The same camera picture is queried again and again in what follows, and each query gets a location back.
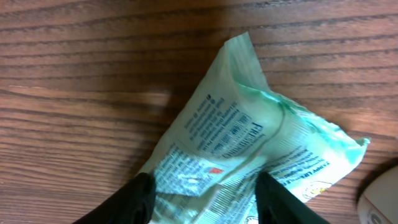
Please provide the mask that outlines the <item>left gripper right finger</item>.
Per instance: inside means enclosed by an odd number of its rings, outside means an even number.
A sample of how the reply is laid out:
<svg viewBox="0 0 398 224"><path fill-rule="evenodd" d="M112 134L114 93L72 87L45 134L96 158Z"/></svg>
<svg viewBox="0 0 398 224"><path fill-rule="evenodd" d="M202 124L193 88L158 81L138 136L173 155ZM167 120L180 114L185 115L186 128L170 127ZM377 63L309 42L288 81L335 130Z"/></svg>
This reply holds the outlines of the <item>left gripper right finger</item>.
<svg viewBox="0 0 398 224"><path fill-rule="evenodd" d="M256 180L259 224L328 224L267 172Z"/></svg>

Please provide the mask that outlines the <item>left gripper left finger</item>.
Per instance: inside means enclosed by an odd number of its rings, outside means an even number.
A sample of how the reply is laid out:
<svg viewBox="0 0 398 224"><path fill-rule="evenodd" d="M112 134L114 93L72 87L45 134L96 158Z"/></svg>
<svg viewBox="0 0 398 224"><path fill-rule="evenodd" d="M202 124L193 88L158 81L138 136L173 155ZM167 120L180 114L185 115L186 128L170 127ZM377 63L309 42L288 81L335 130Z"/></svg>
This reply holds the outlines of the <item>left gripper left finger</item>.
<svg viewBox="0 0 398 224"><path fill-rule="evenodd" d="M154 175L142 172L73 224L148 224L155 187Z"/></svg>

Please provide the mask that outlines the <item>mint green wipes pack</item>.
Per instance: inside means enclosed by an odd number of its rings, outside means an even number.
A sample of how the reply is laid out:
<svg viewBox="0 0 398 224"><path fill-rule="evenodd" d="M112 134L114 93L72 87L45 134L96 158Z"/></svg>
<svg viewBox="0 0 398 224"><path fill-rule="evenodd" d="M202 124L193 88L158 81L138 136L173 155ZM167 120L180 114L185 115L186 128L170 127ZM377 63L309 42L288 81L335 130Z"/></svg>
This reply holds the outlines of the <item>mint green wipes pack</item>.
<svg viewBox="0 0 398 224"><path fill-rule="evenodd" d="M368 144L272 91L249 34L238 35L142 166L156 181L152 223L256 223L260 172L307 202L348 175Z"/></svg>

